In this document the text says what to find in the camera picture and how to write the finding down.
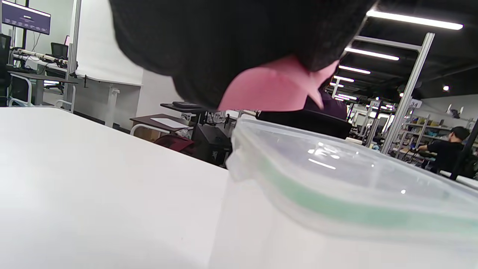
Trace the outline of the person's left hand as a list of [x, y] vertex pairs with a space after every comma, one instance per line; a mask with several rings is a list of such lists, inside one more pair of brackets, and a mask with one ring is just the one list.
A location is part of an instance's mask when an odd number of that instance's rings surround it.
[[121, 51], [205, 109], [324, 107], [345, 48], [377, 0], [111, 0]]

